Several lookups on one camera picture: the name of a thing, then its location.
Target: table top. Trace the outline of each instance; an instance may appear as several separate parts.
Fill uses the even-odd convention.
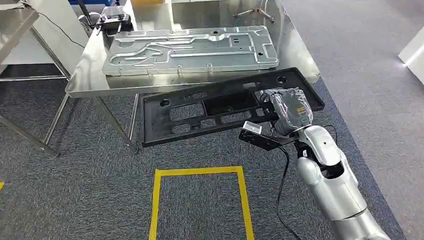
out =
[[[39,14],[34,9],[0,10],[0,63],[33,26]]]
[[[280,0],[262,1],[261,8],[275,18],[272,23],[258,12],[234,17],[236,13],[259,7],[257,0],[221,0],[135,5],[128,0],[125,12],[135,31],[264,25],[268,28],[279,65],[267,70],[207,73],[106,76],[102,72],[113,38],[94,30],[65,91],[72,98],[162,93],[269,71],[297,67],[310,83],[320,77],[298,31],[285,13]]]

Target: gray carpet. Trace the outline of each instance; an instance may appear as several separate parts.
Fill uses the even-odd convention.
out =
[[[61,81],[0,83],[0,113],[43,136],[64,86]],[[371,212],[392,239],[405,239],[322,80],[315,88],[327,104],[315,114],[315,123],[334,122],[339,145],[349,157]],[[127,128],[133,98],[105,101]],[[0,127],[0,179],[5,181],[0,191],[0,239],[148,239],[155,168],[240,165],[255,238],[294,239],[278,221],[275,208],[284,154],[238,140],[239,131],[131,154],[90,99],[71,99],[66,106],[51,139],[51,146],[62,153],[59,157],[38,151]],[[287,150],[294,159],[293,147]],[[237,188],[232,174],[163,177],[157,239],[243,239]],[[296,173],[294,160],[280,209],[302,239],[334,239]]]
[[[283,0],[408,239],[424,239],[424,85],[399,52],[423,0]]]

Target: rectangular hole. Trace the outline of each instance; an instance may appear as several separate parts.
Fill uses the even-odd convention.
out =
[[[255,95],[249,90],[206,99],[203,103],[206,115],[208,116],[230,113],[258,106]]]
[[[263,110],[262,108],[257,108],[257,109],[256,109],[256,114],[257,114],[259,117],[263,117],[263,116],[265,116],[264,110]]]
[[[245,89],[254,88],[254,87],[256,87],[256,83],[254,82],[248,82],[243,84],[243,88]]]
[[[213,119],[213,118],[208,118],[208,119],[200,121],[200,127],[202,129],[210,128],[210,127],[213,127],[213,126],[216,126],[216,125],[217,124],[215,123],[215,119]]]
[[[227,123],[232,123],[235,121],[246,120],[251,118],[251,116],[252,115],[250,112],[244,111],[244,112],[239,112],[239,113],[235,113],[231,115],[222,116],[221,122],[223,122],[224,124],[227,124]]]
[[[188,124],[181,124],[181,125],[174,126],[172,128],[173,134],[182,134],[188,131],[190,131],[190,125]]]
[[[282,87],[274,87],[274,88],[272,88],[272,89],[274,89],[274,90],[278,90],[278,89],[282,89]],[[258,101],[261,99],[262,94],[263,94],[263,90],[255,91],[255,92],[254,92],[254,95],[255,95],[255,97],[256,97],[256,99],[257,99]]]
[[[201,91],[201,92],[193,93],[192,95],[188,96],[188,98],[200,99],[200,98],[205,98],[207,96],[208,95],[206,94],[206,92]]]
[[[193,103],[185,106],[174,107],[169,111],[171,121],[180,121],[190,119],[205,114],[203,106],[200,103]]]

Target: black cable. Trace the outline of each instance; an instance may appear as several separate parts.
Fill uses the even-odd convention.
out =
[[[331,124],[328,124],[328,125],[325,125],[325,126],[324,126],[324,128],[326,128],[326,127],[332,127],[332,129],[334,129],[334,134],[335,134],[335,144],[337,145],[337,142],[339,141],[339,136],[337,135],[336,127],[334,127],[334,126],[333,126],[333,125],[331,125]]]
[[[55,25],[58,29],[60,29],[61,31],[62,31],[62,33],[63,34],[65,34],[65,36],[71,41],[71,42],[73,42],[74,44],[76,44],[76,45],[78,45],[78,46],[80,46],[82,49],[85,49],[85,47],[83,46],[83,45],[81,45],[81,44],[79,44],[78,42],[76,42],[76,41],[73,41],[66,33],[65,33],[65,31],[60,27],[60,26],[58,26],[56,23],[54,23],[52,20],[50,20],[50,18],[48,17],[48,16],[46,16],[44,13],[41,13],[41,12],[37,12],[38,14],[40,14],[40,15],[43,15],[50,23],[52,23],[53,25]]]
[[[284,223],[284,221],[281,219],[280,217],[280,198],[281,198],[281,193],[283,191],[283,184],[284,184],[284,179],[286,178],[286,174],[287,174],[287,170],[289,169],[289,163],[290,163],[290,156],[289,153],[284,149],[284,147],[279,146],[278,147],[284,154],[286,157],[286,162],[285,162],[285,167],[284,167],[284,173],[282,174],[282,179],[281,179],[281,184],[279,185],[279,191],[278,191],[278,196],[277,196],[277,216],[279,221],[282,223],[282,225],[297,239],[297,240],[302,240],[296,233],[295,231],[293,231],[287,224]]]

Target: yellow tape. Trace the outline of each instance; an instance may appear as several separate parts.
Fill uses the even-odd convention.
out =
[[[158,171],[160,171],[161,176],[181,176],[181,175],[195,175],[195,174],[224,174],[224,173],[236,173],[237,172],[237,166],[169,169],[169,170],[158,170]]]
[[[243,210],[244,228],[246,229],[246,239],[254,240],[251,211],[249,208],[248,191],[246,190],[245,175],[243,168],[237,167],[238,188],[240,189],[241,209]]]
[[[151,204],[151,221],[149,240],[156,240],[158,228],[158,212],[159,212],[159,194],[161,189],[162,176],[182,176],[196,174],[226,174],[237,173],[238,187],[240,190],[241,208],[243,211],[244,228],[246,230],[246,239],[254,240],[251,212],[249,209],[248,193],[246,190],[245,176],[242,166],[222,166],[222,167],[205,167],[205,168],[185,168],[185,169],[168,169],[154,172],[153,198]]]
[[[156,229],[158,227],[158,211],[159,211],[159,192],[161,190],[161,171],[154,171],[154,183],[153,183],[153,198],[151,201],[151,221],[150,221],[150,233],[149,240],[156,239]]]

